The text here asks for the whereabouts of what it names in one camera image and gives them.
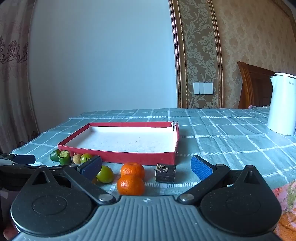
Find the left hand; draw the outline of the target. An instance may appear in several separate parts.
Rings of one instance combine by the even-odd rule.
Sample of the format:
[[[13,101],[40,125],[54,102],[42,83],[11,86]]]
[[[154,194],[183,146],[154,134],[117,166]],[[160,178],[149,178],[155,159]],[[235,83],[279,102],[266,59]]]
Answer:
[[[14,225],[9,224],[4,228],[3,236],[6,240],[12,240],[18,235],[18,230],[15,228]]]

